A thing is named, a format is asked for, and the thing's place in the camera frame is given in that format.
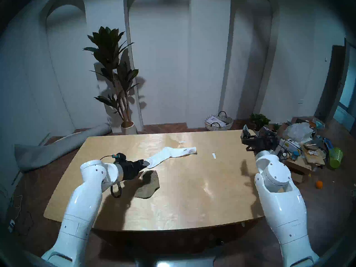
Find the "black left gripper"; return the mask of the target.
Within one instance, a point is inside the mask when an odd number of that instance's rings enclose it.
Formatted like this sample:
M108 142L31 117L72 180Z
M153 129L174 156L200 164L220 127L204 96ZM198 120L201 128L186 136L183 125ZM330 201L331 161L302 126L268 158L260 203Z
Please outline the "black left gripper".
M141 170L150 165L150 162L146 160L129 161L123 153L114 154L113 158L115 160L114 164L119 172L119 181L134 179Z

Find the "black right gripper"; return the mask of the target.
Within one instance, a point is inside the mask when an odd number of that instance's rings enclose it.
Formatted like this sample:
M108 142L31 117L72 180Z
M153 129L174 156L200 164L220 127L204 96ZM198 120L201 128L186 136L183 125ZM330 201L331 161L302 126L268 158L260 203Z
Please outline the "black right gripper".
M274 151L279 144L279 139L272 130L265 126L261 128L259 135L251 135L248 126L244 125L241 142L246 145L246 151L259 153L261 151Z

